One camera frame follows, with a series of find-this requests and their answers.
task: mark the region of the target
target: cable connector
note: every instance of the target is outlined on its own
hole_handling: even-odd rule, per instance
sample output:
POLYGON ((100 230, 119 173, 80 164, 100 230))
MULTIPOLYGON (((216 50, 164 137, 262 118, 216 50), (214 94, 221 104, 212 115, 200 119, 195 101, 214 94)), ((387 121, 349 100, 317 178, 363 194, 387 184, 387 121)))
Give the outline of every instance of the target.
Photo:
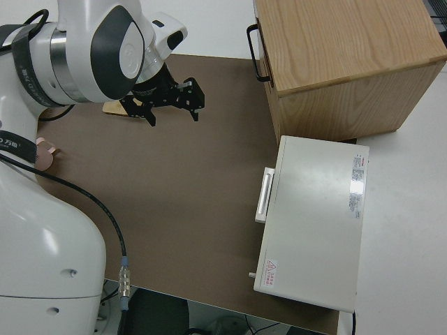
POLYGON ((129 269, 129 259, 124 256, 121 260, 119 270, 119 302, 122 311, 129 310, 129 299, 131 296, 131 270, 129 269))

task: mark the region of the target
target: drawer handle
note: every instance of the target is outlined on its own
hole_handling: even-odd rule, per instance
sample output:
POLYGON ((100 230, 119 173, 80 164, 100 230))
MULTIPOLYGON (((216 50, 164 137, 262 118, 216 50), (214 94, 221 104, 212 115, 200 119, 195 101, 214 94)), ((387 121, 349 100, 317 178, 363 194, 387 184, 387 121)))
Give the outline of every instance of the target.
POLYGON ((254 66, 254 72, 256 74, 256 79, 259 80, 260 82, 269 82, 270 81, 270 76, 266 75, 265 77, 263 77, 262 75, 259 74, 258 64, 256 64, 256 60, 254 58, 253 43, 251 42, 251 36, 250 36, 250 33, 253 30, 259 30, 259 26, 257 24, 252 24, 250 27, 247 28, 247 38, 249 39, 251 60, 253 61, 253 66, 254 66))
POLYGON ((264 169, 263 183, 261 193, 259 194, 258 208, 256 209, 255 221, 265 223, 267 220, 268 204, 270 201, 270 193, 272 192, 274 169, 266 167, 264 169))

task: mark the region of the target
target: black strap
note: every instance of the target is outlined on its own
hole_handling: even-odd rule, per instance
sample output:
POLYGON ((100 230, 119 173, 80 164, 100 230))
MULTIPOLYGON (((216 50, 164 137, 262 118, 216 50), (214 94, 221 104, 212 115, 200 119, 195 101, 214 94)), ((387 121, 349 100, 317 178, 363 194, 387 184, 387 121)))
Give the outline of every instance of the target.
POLYGON ((0 131, 0 150, 9 152, 27 162, 33 164, 36 162, 36 143, 9 131, 0 131))
POLYGON ((0 26, 0 47, 5 43, 5 40, 11 35, 14 30, 23 27, 23 24, 5 24, 0 26))
POLYGON ((43 91, 39 84, 36 73, 34 72, 33 62, 31 60, 31 53, 29 50, 29 32, 34 28, 35 24, 25 26, 11 44, 13 51, 15 70, 20 82, 27 90, 28 94, 38 103, 45 107, 61 107, 62 105, 55 103, 43 91))

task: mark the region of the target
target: warning label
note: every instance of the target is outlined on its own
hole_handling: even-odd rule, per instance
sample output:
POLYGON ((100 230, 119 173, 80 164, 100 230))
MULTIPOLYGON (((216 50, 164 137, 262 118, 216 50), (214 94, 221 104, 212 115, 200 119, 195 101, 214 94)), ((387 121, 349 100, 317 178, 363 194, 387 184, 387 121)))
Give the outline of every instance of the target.
POLYGON ((265 260, 262 285, 268 288, 274 287, 274 280, 277 273, 278 261, 265 260))

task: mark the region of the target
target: black handle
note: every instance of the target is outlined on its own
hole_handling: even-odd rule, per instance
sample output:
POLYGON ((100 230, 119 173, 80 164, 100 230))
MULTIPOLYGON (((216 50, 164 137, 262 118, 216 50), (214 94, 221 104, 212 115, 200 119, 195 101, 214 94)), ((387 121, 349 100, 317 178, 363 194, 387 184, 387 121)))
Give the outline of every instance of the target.
POLYGON ((254 58, 253 43, 251 42, 251 37, 250 37, 250 33, 253 30, 259 30, 259 26, 257 24, 252 24, 250 27, 247 28, 247 38, 249 39, 251 60, 253 61, 253 66, 254 66, 254 72, 256 74, 256 79, 259 80, 260 82, 269 82, 270 81, 270 76, 266 75, 265 77, 263 77, 262 75, 259 74, 258 64, 256 64, 256 60, 254 58))

